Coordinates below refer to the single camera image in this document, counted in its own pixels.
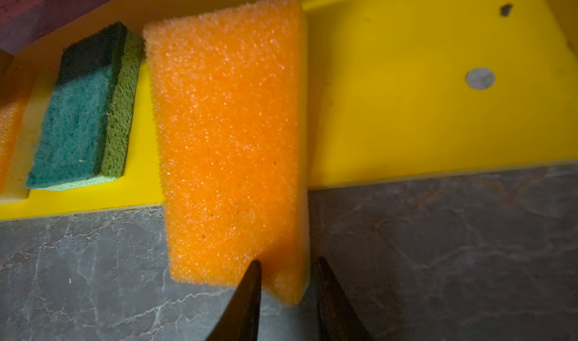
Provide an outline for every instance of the green sponge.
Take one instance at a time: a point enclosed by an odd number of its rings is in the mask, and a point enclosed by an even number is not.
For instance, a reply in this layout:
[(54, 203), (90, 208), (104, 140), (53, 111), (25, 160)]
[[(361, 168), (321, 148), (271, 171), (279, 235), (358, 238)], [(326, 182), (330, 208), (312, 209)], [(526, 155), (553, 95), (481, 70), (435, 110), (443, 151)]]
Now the green sponge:
[(124, 169), (142, 40), (121, 23), (64, 51), (28, 188), (63, 191)]

